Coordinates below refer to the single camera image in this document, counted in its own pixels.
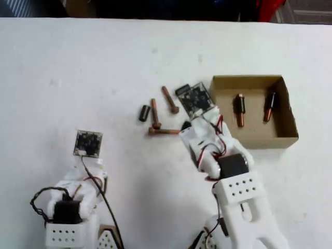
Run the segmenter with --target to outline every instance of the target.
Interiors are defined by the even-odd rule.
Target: white table
[[[187,115],[169,114],[162,85],[282,74],[300,139],[251,152],[291,247],[331,248],[331,55],[332,26],[0,19],[0,247],[43,248],[29,201],[72,165],[84,129],[104,134],[107,197],[126,248],[187,248],[217,212],[212,184],[179,137],[145,135],[141,106],[155,97],[163,127],[179,128]]]

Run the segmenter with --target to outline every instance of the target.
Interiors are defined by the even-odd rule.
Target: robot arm
[[[217,106],[197,102],[196,96],[203,95],[197,88],[202,89],[196,85],[179,96],[191,118],[191,127],[183,130],[180,136],[197,169],[207,173],[207,179],[216,182],[212,191],[223,218],[217,217],[222,229],[213,234],[211,232],[217,226],[206,231],[207,235],[202,235],[192,248],[206,247],[210,239],[217,248],[248,249],[260,240],[268,249],[288,249],[287,240],[278,229],[267,193],[254,169],[253,157],[231,136]]]
[[[123,248],[118,228],[101,225],[96,210],[103,200],[108,205],[104,196],[107,172],[103,160],[98,158],[101,136],[101,133],[78,131],[74,167],[54,187],[42,189],[31,201],[34,210],[45,220],[46,248]],[[50,190],[51,194],[46,214],[34,204],[44,190]]]

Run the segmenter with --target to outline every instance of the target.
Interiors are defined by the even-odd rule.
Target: copper bolt
[[[172,134],[172,135],[178,135],[181,131],[180,130],[169,130],[169,129],[154,129],[153,127],[149,128],[149,135],[155,135],[155,134]]]
[[[235,113],[237,115],[238,127],[244,127],[245,105],[244,96],[241,93],[235,98]]]
[[[157,104],[155,99],[151,99],[151,109],[152,109],[152,118],[154,121],[152,127],[155,129],[160,129],[161,123],[159,123],[158,120]]]
[[[269,122],[276,102],[276,92],[271,92],[266,100],[264,106],[264,122]]]
[[[239,126],[239,127],[244,127],[244,117],[243,117],[243,113],[238,114],[238,126]]]
[[[271,114],[272,114],[272,109],[267,109],[264,113],[264,122],[268,122],[270,121],[271,118]]]
[[[172,100],[172,97],[170,96],[170,94],[168,93],[168,90],[165,86],[163,86],[161,88],[161,91],[163,92],[163,94],[165,95],[167,102],[169,103],[170,107],[171,107],[171,113],[173,114],[177,114],[178,113],[178,107],[174,104],[174,101]]]

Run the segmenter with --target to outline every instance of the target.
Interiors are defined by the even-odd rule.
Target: brown cardboard tray
[[[268,123],[263,122],[267,94],[278,94],[278,106]],[[244,127],[239,128],[233,111],[233,99],[244,95]],[[287,148],[299,139],[289,104],[288,90],[280,75],[214,76],[211,97],[224,116],[233,137],[248,149]]]

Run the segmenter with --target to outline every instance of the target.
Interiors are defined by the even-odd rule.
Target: black circuit board
[[[91,131],[78,131],[74,148],[74,155],[79,156],[85,151],[88,157],[99,157],[103,134]]]
[[[190,118],[194,118],[195,113],[200,109],[203,114],[215,106],[202,82],[191,87],[178,98]]]

